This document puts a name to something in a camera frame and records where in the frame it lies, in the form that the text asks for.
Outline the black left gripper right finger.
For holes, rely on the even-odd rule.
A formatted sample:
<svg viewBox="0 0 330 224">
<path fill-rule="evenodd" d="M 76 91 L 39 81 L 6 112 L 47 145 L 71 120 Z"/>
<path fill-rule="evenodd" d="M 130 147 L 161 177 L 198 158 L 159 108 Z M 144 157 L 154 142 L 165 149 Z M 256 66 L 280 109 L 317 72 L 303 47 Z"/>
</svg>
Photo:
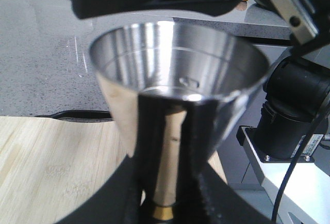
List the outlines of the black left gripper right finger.
<svg viewBox="0 0 330 224">
<path fill-rule="evenodd" d="M 271 223 L 236 194 L 208 163 L 250 101 L 249 97 L 238 97 L 228 102 L 185 103 L 174 223 Z"/>
</svg>

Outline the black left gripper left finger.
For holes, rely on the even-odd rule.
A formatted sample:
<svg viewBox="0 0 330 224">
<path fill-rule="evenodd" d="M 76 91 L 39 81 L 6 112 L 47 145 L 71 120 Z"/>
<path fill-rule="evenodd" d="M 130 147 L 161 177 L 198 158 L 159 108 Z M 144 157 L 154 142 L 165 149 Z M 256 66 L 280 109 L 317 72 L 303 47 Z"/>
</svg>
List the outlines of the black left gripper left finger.
<svg viewBox="0 0 330 224">
<path fill-rule="evenodd" d="M 59 223 L 160 223 L 153 217 L 165 126 L 165 104 L 138 97 L 137 143 L 107 182 Z"/>
</svg>

